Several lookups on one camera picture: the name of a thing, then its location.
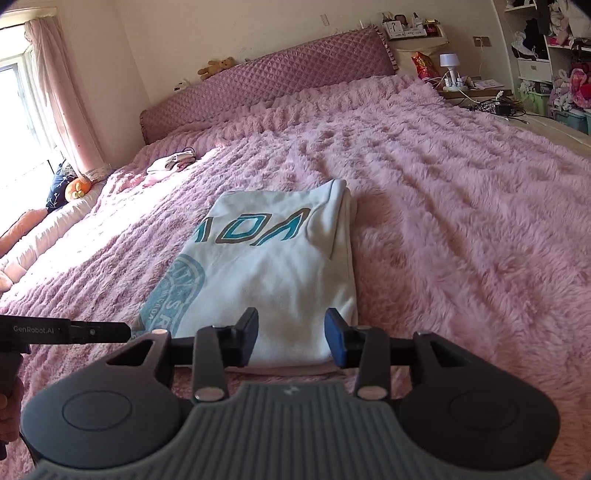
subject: pink headboard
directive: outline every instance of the pink headboard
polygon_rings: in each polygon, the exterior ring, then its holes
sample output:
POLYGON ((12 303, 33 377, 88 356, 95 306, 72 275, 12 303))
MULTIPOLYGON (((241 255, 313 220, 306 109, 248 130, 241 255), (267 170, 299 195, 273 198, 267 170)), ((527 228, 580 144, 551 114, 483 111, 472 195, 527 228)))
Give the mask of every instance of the pink headboard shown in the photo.
POLYGON ((273 100, 305 88, 350 82, 397 69, 374 28, 321 38, 237 65, 162 101, 139 116, 146 144, 172 130, 239 106, 273 100))

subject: black gripper pad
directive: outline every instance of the black gripper pad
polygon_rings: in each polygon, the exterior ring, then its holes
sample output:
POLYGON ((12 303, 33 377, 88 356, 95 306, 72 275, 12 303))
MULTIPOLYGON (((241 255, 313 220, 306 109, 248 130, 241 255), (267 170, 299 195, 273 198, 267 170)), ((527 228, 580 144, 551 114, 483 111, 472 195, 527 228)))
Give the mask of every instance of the black gripper pad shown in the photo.
POLYGON ((351 397, 339 382, 244 383, 196 406, 155 454, 110 470, 42 461, 27 480, 558 480, 542 461, 506 472, 444 463, 416 446, 389 405, 351 397))

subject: wall outlet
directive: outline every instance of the wall outlet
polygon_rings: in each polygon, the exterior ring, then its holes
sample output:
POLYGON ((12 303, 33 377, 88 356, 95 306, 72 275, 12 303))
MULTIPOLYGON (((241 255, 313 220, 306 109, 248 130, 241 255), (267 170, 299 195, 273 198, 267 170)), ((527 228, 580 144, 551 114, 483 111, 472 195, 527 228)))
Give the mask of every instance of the wall outlet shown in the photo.
POLYGON ((491 39, 489 37, 472 37, 475 47, 490 47, 491 39))

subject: pink curtain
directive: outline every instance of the pink curtain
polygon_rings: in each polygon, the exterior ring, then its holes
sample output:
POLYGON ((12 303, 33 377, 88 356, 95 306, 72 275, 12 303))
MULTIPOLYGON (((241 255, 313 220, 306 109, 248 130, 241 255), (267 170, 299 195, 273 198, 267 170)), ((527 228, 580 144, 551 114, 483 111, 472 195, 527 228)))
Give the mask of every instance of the pink curtain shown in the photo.
POLYGON ((55 142, 79 176, 101 180, 111 171, 74 85, 63 33, 56 17, 25 23, 33 47, 33 71, 46 106, 53 113, 55 142))

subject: navy pillow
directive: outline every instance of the navy pillow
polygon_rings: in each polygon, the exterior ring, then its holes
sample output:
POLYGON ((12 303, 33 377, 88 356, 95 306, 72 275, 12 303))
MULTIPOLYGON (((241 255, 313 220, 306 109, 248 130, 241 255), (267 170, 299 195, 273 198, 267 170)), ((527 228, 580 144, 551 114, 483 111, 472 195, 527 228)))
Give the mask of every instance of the navy pillow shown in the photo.
POLYGON ((53 176, 53 181, 51 182, 51 188, 45 205, 47 213, 51 213, 67 203, 66 187, 76 178, 76 175, 64 175, 62 173, 61 167, 63 164, 63 162, 60 163, 60 166, 57 168, 56 173, 53 176))

